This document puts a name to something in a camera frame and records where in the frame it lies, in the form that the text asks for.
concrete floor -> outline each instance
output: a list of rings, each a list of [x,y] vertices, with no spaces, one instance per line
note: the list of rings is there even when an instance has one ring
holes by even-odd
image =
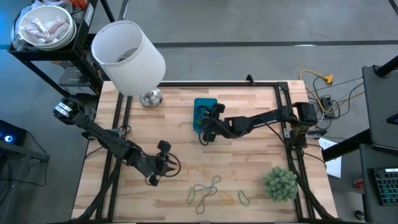
[[[0,44],[9,43],[9,31],[18,11],[30,1],[0,2]],[[121,0],[112,0],[118,15]],[[147,0],[131,1],[126,19],[138,23],[153,42],[189,41],[299,41],[299,40],[394,40],[398,23],[388,0]],[[91,31],[108,23],[98,5]],[[241,47],[160,49],[167,64],[164,80],[296,80],[301,70],[334,74],[334,83],[361,76],[363,65],[382,64],[396,56],[396,45],[342,47]],[[0,119],[29,130],[51,160],[45,187],[25,185],[13,223],[47,223],[69,219],[78,186],[87,141],[81,130],[52,116],[61,96],[0,50]],[[58,81],[63,70],[48,62],[36,63]],[[305,76],[307,85],[311,75]],[[321,90],[340,99],[360,80]],[[368,127],[364,96],[351,102],[350,113],[333,122],[330,136],[348,138]],[[343,178],[330,177],[338,215],[354,221],[361,209],[359,194],[349,193],[360,177],[358,153],[343,158]],[[42,170],[36,171],[36,178]]]

wooden table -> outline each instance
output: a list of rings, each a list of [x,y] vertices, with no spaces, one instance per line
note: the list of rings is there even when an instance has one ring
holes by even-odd
[[[292,103],[308,101],[302,81],[288,81]],[[277,108],[275,91],[269,87],[162,87],[162,104],[154,109],[143,108],[138,97],[133,98],[129,125],[132,131],[127,139],[140,145],[147,153],[157,153],[158,142],[171,143],[172,150],[182,163],[181,173],[172,178],[162,178],[157,187],[145,184],[144,177],[133,167],[122,166],[114,221],[116,222],[275,222],[297,221],[294,203],[273,202],[265,193],[262,180],[275,166],[287,169],[285,149],[278,137],[268,128],[259,128],[239,139],[217,137],[208,146],[198,142],[193,131],[193,101],[195,98],[216,98],[225,104],[222,116],[252,116]],[[111,82],[105,82],[98,105],[96,122],[111,128],[118,91]],[[123,120],[122,108],[119,125]],[[272,127],[281,133],[280,124]],[[88,151],[99,147],[91,142]],[[322,158],[319,147],[309,146],[305,152]],[[92,154],[85,161],[76,195],[72,217],[78,217],[91,203],[101,185],[106,150]],[[337,217],[324,165],[304,156],[310,187],[319,202],[330,214]],[[205,166],[206,172],[187,169]],[[216,184],[216,195],[205,200],[204,214],[195,212],[201,196],[188,205],[186,199],[191,186],[210,185],[214,175],[222,180]],[[249,206],[241,205],[238,191],[250,198]],[[222,200],[230,195],[232,201]],[[303,194],[302,208],[307,217]]]

white paper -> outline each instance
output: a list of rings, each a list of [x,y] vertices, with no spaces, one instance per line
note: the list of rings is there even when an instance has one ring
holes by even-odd
[[[335,142],[329,141],[324,138],[319,139],[319,145],[323,149],[327,149],[330,146],[334,146]],[[326,162],[326,173],[328,175],[332,175],[333,177],[341,178],[341,156],[336,159],[332,159],[331,161]]]

green rubber band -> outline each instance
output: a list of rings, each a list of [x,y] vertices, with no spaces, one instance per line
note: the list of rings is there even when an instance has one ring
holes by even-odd
[[[243,203],[243,202],[242,202],[241,194],[242,194],[243,197],[248,201],[247,203]],[[250,205],[250,199],[249,199],[248,197],[246,197],[246,195],[244,194],[244,192],[243,192],[242,190],[240,190],[240,191],[238,192],[238,197],[239,197],[239,202],[241,202],[242,205],[244,205],[244,206]]]
[[[185,201],[187,202],[187,204],[191,205],[191,204],[193,203],[193,201],[194,201],[194,199],[195,199],[195,195],[196,195],[195,189],[194,189],[193,187],[190,187],[190,188],[189,188],[188,197],[187,197],[187,199],[185,200]]]

blue light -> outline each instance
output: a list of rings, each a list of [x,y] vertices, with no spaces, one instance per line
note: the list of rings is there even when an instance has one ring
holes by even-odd
[[[6,136],[6,137],[4,138],[4,140],[5,140],[6,142],[11,142],[11,141],[12,141],[12,136]]]

